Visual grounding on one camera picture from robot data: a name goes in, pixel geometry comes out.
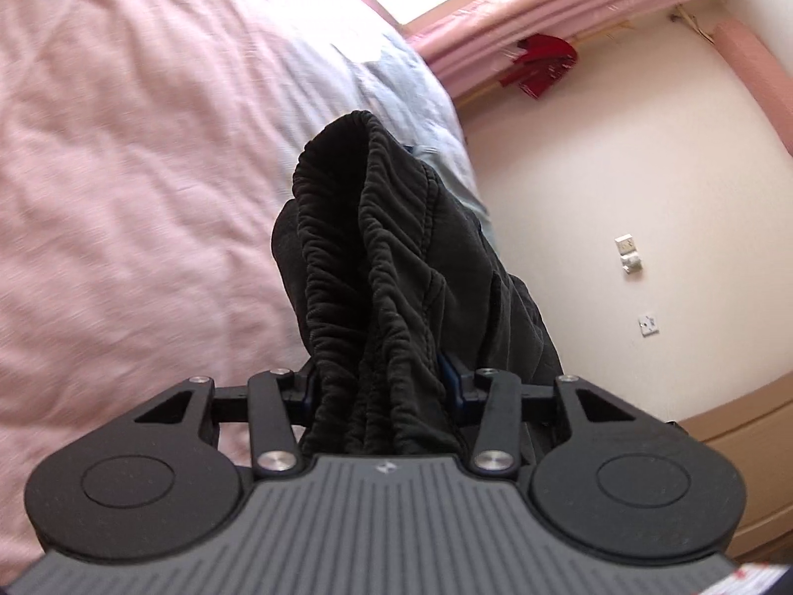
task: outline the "triangular cutout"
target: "triangular cutout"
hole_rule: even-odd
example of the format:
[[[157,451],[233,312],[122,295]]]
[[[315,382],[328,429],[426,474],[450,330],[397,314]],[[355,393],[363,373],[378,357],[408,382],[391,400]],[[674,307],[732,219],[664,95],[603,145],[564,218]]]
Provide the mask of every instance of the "triangular cutout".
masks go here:
[[[187,413],[187,405],[193,397],[191,391],[180,391],[168,398],[165,402],[149,409],[144,415],[135,419],[136,423],[160,423],[162,425],[176,425],[181,423]]]
[[[630,414],[626,414],[619,407],[612,405],[605,398],[601,398],[589,389],[579,389],[576,391],[576,395],[590,423],[614,423],[636,420]]]

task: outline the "white bedding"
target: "white bedding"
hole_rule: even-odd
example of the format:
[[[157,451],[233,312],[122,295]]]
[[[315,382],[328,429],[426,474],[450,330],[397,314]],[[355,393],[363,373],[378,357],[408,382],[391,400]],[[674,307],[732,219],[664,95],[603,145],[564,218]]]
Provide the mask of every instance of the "white bedding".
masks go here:
[[[447,95],[358,0],[0,0],[0,69],[3,583],[43,456],[303,362],[270,236],[324,125],[372,110],[484,211]]]

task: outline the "pink curtain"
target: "pink curtain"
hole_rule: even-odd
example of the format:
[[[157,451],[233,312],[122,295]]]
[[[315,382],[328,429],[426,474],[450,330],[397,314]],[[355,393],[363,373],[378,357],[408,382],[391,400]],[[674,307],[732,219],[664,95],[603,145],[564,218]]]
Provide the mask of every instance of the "pink curtain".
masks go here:
[[[407,39],[452,97],[510,65],[509,49],[534,33],[560,38],[689,0],[476,0]]]

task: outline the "red object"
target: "red object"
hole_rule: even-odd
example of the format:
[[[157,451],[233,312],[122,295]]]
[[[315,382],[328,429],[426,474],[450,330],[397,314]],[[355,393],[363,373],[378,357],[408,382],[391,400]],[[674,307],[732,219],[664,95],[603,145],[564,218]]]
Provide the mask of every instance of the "red object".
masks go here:
[[[573,46],[552,35],[531,35],[522,39],[518,47],[523,53],[512,61],[515,68],[500,78],[499,83],[506,87],[517,82],[518,87],[535,99],[578,62],[578,52]]]

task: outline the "white sticker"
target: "white sticker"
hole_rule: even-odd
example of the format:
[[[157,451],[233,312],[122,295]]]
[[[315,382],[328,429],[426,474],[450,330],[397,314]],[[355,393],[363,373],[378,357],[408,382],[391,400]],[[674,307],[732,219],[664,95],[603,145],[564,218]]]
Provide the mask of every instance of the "white sticker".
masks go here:
[[[790,566],[744,564],[727,579],[721,580],[699,595],[762,595],[788,572]]]

